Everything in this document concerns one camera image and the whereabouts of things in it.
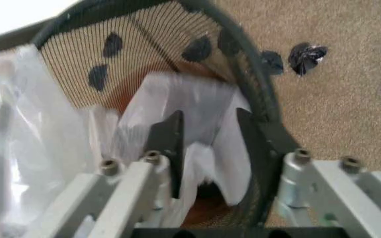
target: black mesh trash can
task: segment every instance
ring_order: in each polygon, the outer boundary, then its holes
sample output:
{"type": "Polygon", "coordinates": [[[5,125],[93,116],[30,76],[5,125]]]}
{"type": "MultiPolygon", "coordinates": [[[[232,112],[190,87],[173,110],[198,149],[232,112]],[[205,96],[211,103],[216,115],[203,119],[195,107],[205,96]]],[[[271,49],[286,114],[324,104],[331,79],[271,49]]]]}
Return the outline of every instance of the black mesh trash can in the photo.
{"type": "MultiPolygon", "coordinates": [[[[242,29],[206,0],[85,0],[33,39],[78,108],[123,112],[151,71],[176,71],[237,84],[259,122],[280,122],[258,50],[242,29]]],[[[265,220],[257,164],[242,202],[198,227],[247,227],[265,220]]]]}

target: white plastic bag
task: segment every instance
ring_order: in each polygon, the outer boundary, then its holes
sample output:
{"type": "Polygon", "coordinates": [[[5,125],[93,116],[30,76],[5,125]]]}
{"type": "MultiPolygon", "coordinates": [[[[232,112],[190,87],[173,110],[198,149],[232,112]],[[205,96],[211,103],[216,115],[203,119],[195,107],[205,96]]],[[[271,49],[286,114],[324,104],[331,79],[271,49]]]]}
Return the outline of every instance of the white plastic bag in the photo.
{"type": "Polygon", "coordinates": [[[116,158],[128,165],[139,159],[154,123],[176,110],[184,113],[184,172],[180,199],[163,226],[182,224],[196,199],[197,186],[216,183],[228,205],[244,197],[251,176],[249,156],[236,116],[249,110],[239,89],[213,79],[175,73],[150,73],[126,108],[115,133],[116,158]]]}
{"type": "Polygon", "coordinates": [[[198,141],[210,145],[232,99],[234,87],[187,74],[148,74],[119,122],[116,158],[126,164],[142,155],[149,128],[181,110],[185,117],[185,147],[198,141]]]}
{"type": "Polygon", "coordinates": [[[34,46],[0,53],[0,237],[18,237],[77,173],[94,172],[82,118],[34,46]]]}

